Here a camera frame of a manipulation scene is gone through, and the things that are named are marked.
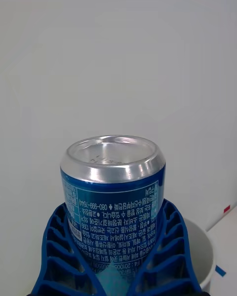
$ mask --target blue can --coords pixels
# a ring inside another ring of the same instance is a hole
[[[160,149],[134,136],[86,139],[67,149],[61,176],[79,250],[102,281],[129,284],[159,237],[165,178]]]

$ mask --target silver can top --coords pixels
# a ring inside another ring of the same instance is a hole
[[[165,165],[159,147],[135,136],[98,136],[71,145],[61,162],[69,176],[93,183],[124,183],[147,178]]]

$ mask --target white bucket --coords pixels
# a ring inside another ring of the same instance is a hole
[[[212,275],[216,268],[216,254],[208,233],[196,223],[184,219],[188,235],[192,264],[203,292],[210,292]]]

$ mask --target can label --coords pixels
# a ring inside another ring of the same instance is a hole
[[[163,183],[103,192],[82,188],[65,173],[62,182],[72,237],[92,269],[113,263],[121,276],[134,277],[157,240]]]

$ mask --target white wall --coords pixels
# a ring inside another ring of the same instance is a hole
[[[237,201],[236,97],[236,0],[0,0],[1,295],[34,285],[77,140],[155,141],[165,197],[213,224]]]

